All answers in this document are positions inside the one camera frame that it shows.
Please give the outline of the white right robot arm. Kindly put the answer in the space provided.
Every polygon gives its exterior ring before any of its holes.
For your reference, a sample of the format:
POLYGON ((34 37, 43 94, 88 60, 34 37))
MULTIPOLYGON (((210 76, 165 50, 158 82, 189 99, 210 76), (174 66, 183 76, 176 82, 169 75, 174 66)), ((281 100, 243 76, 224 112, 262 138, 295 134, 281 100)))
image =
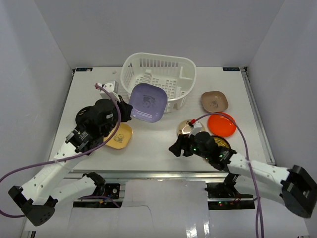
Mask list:
POLYGON ((302 218, 310 218, 317 204, 317 183, 303 167, 248 161, 235 150, 217 145, 208 132, 179 135, 169 151, 176 157, 197 155, 226 172, 223 190, 228 197, 253 194, 278 202, 302 218))

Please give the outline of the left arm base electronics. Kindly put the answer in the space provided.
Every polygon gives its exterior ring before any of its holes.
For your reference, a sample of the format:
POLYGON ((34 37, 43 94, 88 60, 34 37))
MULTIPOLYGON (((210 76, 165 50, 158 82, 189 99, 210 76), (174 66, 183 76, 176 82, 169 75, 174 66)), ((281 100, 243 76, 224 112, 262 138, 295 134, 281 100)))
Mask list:
POLYGON ((106 183, 103 191, 91 196, 86 196, 74 201, 74 208, 120 208, 122 201, 119 200, 120 184, 106 183))

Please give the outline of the tan square panda plate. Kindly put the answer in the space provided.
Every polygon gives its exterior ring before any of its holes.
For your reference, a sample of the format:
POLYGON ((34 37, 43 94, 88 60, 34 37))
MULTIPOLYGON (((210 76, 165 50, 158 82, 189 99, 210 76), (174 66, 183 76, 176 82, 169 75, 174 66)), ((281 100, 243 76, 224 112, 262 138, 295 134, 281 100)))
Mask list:
POLYGON ((220 91, 209 91, 201 95, 203 108, 209 113, 225 111, 229 104, 226 96, 220 91))

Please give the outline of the purple square panda plate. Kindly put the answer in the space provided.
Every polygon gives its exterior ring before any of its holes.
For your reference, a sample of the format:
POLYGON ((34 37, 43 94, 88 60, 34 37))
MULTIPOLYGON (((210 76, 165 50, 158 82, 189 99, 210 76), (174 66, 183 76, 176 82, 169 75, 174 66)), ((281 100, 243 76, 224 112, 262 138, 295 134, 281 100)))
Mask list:
POLYGON ((133 107, 131 116, 150 123, 157 122, 164 114, 167 100, 163 89, 140 83, 133 88, 130 95, 129 104, 133 107))

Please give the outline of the yellow square panda plate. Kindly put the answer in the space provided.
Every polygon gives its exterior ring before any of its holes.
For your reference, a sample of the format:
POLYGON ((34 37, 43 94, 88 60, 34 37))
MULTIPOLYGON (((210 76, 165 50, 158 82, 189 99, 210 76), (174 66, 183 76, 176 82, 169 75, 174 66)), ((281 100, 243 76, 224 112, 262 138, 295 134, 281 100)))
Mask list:
POLYGON ((106 143, 106 146, 117 150, 123 149, 128 145, 132 135, 132 128, 126 123, 121 123, 118 131, 106 143))

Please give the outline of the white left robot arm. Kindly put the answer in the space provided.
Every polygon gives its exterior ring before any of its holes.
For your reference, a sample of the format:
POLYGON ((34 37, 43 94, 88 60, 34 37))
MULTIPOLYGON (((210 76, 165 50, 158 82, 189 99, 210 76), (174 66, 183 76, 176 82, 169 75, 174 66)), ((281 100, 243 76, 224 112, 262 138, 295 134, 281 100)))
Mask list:
POLYGON ((105 179, 95 172, 60 187, 60 182, 93 151, 104 145, 118 131, 121 122, 131 120, 132 105, 123 98, 117 102, 99 99, 82 108, 75 117, 76 127, 67 135, 54 158, 28 182, 13 186, 9 196, 35 227, 47 222, 57 206, 82 197, 102 197, 105 179))

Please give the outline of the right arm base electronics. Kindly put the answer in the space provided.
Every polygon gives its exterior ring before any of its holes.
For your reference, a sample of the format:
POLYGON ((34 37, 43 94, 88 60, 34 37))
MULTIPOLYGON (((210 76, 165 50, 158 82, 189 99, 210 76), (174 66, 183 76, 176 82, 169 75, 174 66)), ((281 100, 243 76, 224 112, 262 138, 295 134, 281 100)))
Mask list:
POLYGON ((223 182, 207 183, 205 191, 208 194, 208 198, 228 198, 231 199, 230 205, 236 205, 242 199, 253 198, 252 195, 242 194, 235 188, 238 177, 239 175, 229 173, 223 182))

